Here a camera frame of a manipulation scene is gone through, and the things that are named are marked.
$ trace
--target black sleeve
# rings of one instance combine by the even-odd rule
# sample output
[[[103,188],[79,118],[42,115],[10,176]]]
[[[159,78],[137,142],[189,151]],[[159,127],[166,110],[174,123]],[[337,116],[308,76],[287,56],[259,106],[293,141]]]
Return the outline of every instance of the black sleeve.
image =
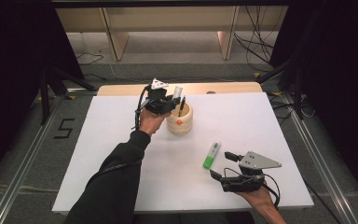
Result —
[[[127,143],[118,144],[90,179],[65,223],[131,223],[141,161],[149,143],[147,133],[134,131]]]

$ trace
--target wrist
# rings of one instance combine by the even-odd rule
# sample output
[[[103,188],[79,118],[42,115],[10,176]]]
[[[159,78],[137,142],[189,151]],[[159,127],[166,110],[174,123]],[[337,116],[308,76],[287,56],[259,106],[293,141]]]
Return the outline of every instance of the wrist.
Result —
[[[144,132],[144,133],[147,133],[150,137],[151,137],[152,134],[153,134],[151,130],[148,130],[148,129],[144,128],[144,127],[140,127],[140,128],[139,128],[139,131]]]
[[[278,212],[278,210],[275,208],[275,206],[262,206],[256,208],[256,211],[267,221],[269,224],[283,224],[286,223],[283,220],[283,217]]]

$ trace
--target white table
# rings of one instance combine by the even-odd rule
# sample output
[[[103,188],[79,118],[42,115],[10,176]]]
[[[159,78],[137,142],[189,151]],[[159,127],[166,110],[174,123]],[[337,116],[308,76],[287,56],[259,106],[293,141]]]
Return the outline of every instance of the white table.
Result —
[[[105,157],[118,143],[128,141],[138,100],[139,96],[93,98],[53,212],[66,214]],[[175,135],[164,121],[152,136],[142,164],[135,213],[249,209],[243,198],[224,192],[202,167],[213,141],[222,143],[211,167],[214,171],[223,174],[228,167],[239,172],[238,164],[225,159],[224,152],[244,155],[252,150],[282,163],[281,168],[264,170],[278,182],[280,208],[313,206],[264,92],[187,94],[186,101],[194,109],[193,129]]]

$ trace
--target black curtain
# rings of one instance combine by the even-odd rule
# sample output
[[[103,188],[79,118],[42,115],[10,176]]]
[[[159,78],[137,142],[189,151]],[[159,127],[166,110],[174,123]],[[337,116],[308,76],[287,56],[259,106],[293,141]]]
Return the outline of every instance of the black curtain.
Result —
[[[312,30],[311,44],[300,51],[302,91],[358,182],[358,1],[323,2],[325,8]],[[314,9],[302,1],[289,8],[271,58],[273,64],[292,56]],[[284,74],[281,82],[283,86],[295,84],[296,74]]]
[[[0,161],[38,94],[41,72],[57,66],[83,78],[55,9],[34,2],[0,1]]]

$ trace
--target cable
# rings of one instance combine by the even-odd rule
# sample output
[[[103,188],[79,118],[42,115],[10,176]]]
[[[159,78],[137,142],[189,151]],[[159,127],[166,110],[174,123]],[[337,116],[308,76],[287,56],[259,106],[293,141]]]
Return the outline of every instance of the cable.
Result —
[[[103,79],[103,80],[107,80],[106,77],[100,77],[100,76],[97,76],[97,75],[92,74],[92,73],[84,74],[83,76],[94,76],[94,77],[98,77],[98,78]]]
[[[235,171],[235,170],[233,170],[233,169],[231,169],[231,168],[225,168],[223,171],[225,172],[225,177],[227,177],[226,176],[226,170],[229,170],[229,171],[232,171],[232,172],[234,172],[235,174],[237,174],[237,175],[242,175],[242,174],[240,174],[240,173],[238,173],[237,171]]]
[[[91,184],[91,182],[93,182],[96,178],[98,178],[98,177],[101,176],[101,175],[105,175],[105,174],[107,174],[107,173],[110,173],[110,172],[112,172],[112,171],[115,171],[115,170],[118,170],[118,169],[121,169],[121,168],[125,168],[125,167],[127,167],[127,166],[136,165],[136,164],[139,164],[139,163],[141,163],[141,162],[142,162],[142,160],[132,161],[132,162],[129,162],[129,163],[118,164],[118,165],[115,165],[115,166],[107,167],[107,168],[103,169],[102,171],[98,172],[97,174],[93,175],[93,176],[89,179],[89,182],[87,182],[86,188],[88,188],[89,185]]]
[[[284,122],[286,119],[290,118],[290,116],[292,115],[293,110],[295,110],[295,104],[286,104],[286,103],[282,103],[282,102],[274,102],[274,101],[272,101],[272,100],[274,100],[276,97],[277,97],[277,96],[273,95],[273,96],[271,97],[271,99],[269,99],[269,102],[271,103],[271,106],[272,106],[272,109],[273,109],[273,110],[276,110],[276,109],[279,109],[279,108],[283,108],[283,107],[286,107],[286,108],[289,109],[289,112],[287,113],[286,116],[284,116],[284,117],[278,117],[278,116],[277,116],[277,117],[276,117],[277,119],[282,119],[282,121],[279,123],[280,125],[282,125],[283,122]],[[309,107],[310,105],[308,105],[308,103],[304,103],[304,99],[305,99],[305,98],[302,98],[302,100],[301,100],[301,111],[302,111],[302,113],[304,114],[304,116],[306,116],[306,117],[308,117],[308,118],[312,118],[313,115],[315,114],[315,110],[312,112],[311,115],[306,114],[306,113],[304,112],[303,108]]]
[[[92,61],[92,62],[90,62],[90,63],[80,63],[80,65],[89,65],[89,64],[98,62],[98,61],[100,61],[100,60],[103,58],[103,55],[101,55],[101,54],[92,54],[92,53],[82,53],[82,54],[80,54],[79,56],[77,56],[76,58],[78,59],[78,58],[80,58],[81,56],[86,55],[86,54],[91,55],[91,56],[100,57],[100,58],[98,58],[98,59],[96,59],[96,60],[94,60],[94,61]]]
[[[250,12],[249,12],[249,8],[248,7],[245,7],[248,15],[249,15],[249,18],[252,22],[252,25],[254,27],[254,30],[253,30],[253,34],[252,34],[252,37],[251,37],[251,40],[245,40],[243,38],[240,38],[236,33],[234,33],[234,36],[236,37],[237,41],[240,43],[240,45],[245,48],[247,50],[246,52],[246,62],[248,63],[248,65],[253,68],[254,70],[258,70],[258,71],[262,71],[262,72],[269,72],[269,71],[265,71],[265,70],[261,70],[261,69],[257,69],[255,68],[251,63],[250,63],[250,60],[251,60],[251,57],[252,57],[252,54],[254,56],[256,56],[257,58],[261,59],[264,63],[267,63],[269,64],[269,58],[271,57],[271,53],[269,52],[268,48],[270,49],[273,49],[273,47],[269,44],[266,43],[266,39],[275,31],[275,28],[276,26],[278,25],[278,22],[279,20],[281,19],[281,16],[282,16],[282,12],[283,12],[283,7],[281,7],[281,11],[280,11],[280,14],[278,16],[278,19],[277,21],[275,22],[274,26],[272,27],[272,30],[271,32],[264,38],[261,37],[261,33],[260,33],[260,30],[261,30],[261,24],[263,23],[264,21],[264,18],[265,18],[265,15],[266,15],[266,12],[267,10],[269,9],[269,7],[266,7],[264,9],[264,12],[263,12],[263,15],[261,17],[261,20],[260,20],[260,10],[261,10],[261,7],[258,6],[256,7],[256,17],[255,17],[255,20],[254,18],[251,16]],[[256,43],[253,40],[253,38],[257,38],[258,39],[258,42],[259,43]],[[245,41],[245,42],[248,42],[248,46],[245,46],[243,43],[241,43],[241,41]],[[257,44],[257,46],[254,48],[254,49],[251,49],[250,48],[250,45],[251,44]],[[255,50],[258,48],[258,47],[261,47],[262,51],[263,51],[263,54],[265,56],[265,59],[262,58],[261,56],[259,56],[258,54],[255,53]]]
[[[303,108],[301,107],[301,113],[302,113],[305,117],[307,117],[307,118],[312,118],[312,117],[315,115],[315,110],[313,110],[312,113],[309,115],[309,114],[307,114],[307,113],[303,110]]]
[[[275,179],[272,178],[272,176],[270,176],[270,175],[266,175],[266,176],[268,176],[269,178],[271,178],[272,181],[274,181],[275,186],[277,187],[278,193],[276,193],[273,189],[271,189],[269,186],[265,185],[264,183],[262,183],[261,186],[263,186],[264,188],[266,188],[267,190],[269,190],[269,191],[275,196],[275,203],[274,203],[274,205],[275,205],[275,208],[278,209],[278,204],[279,204],[279,202],[280,202],[280,200],[281,200],[281,191],[279,190],[278,183],[275,181]]]
[[[139,116],[141,115],[141,103],[142,103],[142,99],[144,99],[144,94],[145,91],[147,91],[150,88],[151,84],[147,85],[144,87],[144,89],[142,90],[141,96],[139,97],[139,102],[138,102],[138,107],[135,110],[135,126],[132,128],[135,130],[139,130]]]
[[[336,215],[333,213],[333,211],[329,208],[327,203],[319,196],[319,194],[316,192],[316,190],[310,186],[310,184],[304,179],[304,177],[303,177],[303,180],[304,180],[305,185],[315,194],[315,196],[319,199],[319,201],[322,203],[322,205],[327,209],[327,211],[330,213],[330,215],[336,220],[337,223],[340,224],[341,222],[336,217]]]
[[[149,81],[145,81],[145,80],[136,80],[136,79],[130,79],[130,78],[126,78],[126,77],[118,77],[116,75],[115,71],[113,71],[112,64],[109,64],[109,66],[110,66],[110,70],[112,71],[113,76],[118,79],[123,79],[123,80],[128,80],[128,81],[133,81],[133,82],[140,82],[140,83],[148,83],[149,82]]]

